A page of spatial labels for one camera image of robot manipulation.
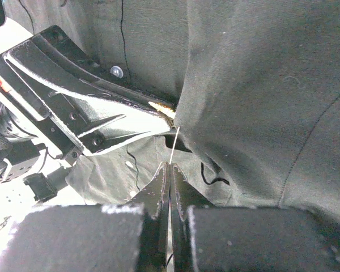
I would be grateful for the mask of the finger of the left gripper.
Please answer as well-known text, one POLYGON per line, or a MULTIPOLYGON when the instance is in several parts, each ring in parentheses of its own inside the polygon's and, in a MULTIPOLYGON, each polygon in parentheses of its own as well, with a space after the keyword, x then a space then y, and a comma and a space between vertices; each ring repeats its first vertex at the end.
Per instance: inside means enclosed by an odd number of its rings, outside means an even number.
POLYGON ((130 83, 127 70, 122 70, 124 72, 122 78, 111 74, 110 70, 103 68, 85 54, 57 25, 39 33, 39 49, 66 72, 98 88, 102 93, 117 95, 144 107, 176 111, 176 106, 171 100, 157 96, 150 87, 130 83))
POLYGON ((39 39, 9 49, 4 58, 40 89, 37 95, 54 109, 54 122, 86 155, 172 130, 171 121, 156 109, 102 93, 66 72, 39 49, 39 39))

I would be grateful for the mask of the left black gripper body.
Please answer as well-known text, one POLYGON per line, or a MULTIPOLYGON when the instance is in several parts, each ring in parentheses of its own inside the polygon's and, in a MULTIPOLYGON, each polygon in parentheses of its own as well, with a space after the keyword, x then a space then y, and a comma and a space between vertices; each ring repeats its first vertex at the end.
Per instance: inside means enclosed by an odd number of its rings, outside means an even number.
POLYGON ((82 150, 54 122, 38 87, 0 54, 0 185, 21 179, 38 203, 57 196, 82 150))

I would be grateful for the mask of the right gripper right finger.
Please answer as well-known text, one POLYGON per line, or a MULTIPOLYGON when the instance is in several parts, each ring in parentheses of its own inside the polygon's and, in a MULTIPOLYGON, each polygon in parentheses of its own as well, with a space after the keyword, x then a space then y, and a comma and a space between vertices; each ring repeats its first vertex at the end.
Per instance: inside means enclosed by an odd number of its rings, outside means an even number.
POLYGON ((169 169, 175 271, 340 271, 340 224, 293 207, 215 207, 169 169))

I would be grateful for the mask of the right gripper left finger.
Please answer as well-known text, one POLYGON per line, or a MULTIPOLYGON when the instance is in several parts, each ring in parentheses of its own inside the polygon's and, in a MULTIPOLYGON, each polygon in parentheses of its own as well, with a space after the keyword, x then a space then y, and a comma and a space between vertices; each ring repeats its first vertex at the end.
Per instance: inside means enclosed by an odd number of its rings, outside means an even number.
POLYGON ((35 206, 9 221, 0 271, 164 271, 168 163, 124 205, 35 206))

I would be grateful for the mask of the gold brooch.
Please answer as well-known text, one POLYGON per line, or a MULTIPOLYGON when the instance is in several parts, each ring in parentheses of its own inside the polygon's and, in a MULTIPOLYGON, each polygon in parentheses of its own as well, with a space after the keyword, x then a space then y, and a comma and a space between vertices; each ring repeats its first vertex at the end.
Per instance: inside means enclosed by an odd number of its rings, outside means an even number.
MULTIPOLYGON (((154 109, 156 109, 158 112, 160 112, 161 114, 165 115, 166 118, 169 119, 170 121, 173 121, 175 119, 176 112, 172 108, 170 108, 168 106, 165 106, 163 104, 152 102, 152 101, 149 101, 148 104, 151 107, 153 107, 154 109)), ((173 154, 174 154, 174 151, 175 151, 175 147, 176 147, 177 139, 178 139, 178 136, 179 136, 179 132, 180 132, 180 127, 177 127, 176 128, 175 138, 173 140, 171 155, 170 155, 170 158, 169 158, 169 164, 172 164, 172 161, 173 161, 173 154)))

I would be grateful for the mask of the black button shirt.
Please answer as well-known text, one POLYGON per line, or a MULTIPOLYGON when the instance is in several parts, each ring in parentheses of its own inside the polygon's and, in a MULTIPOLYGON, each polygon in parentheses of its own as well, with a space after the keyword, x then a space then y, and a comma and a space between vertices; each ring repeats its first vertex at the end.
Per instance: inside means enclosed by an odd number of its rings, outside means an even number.
POLYGON ((67 183, 124 203, 172 158, 219 206, 293 206, 340 222, 340 1, 6 1, 60 26, 105 70, 176 104, 170 136, 81 157, 67 183))

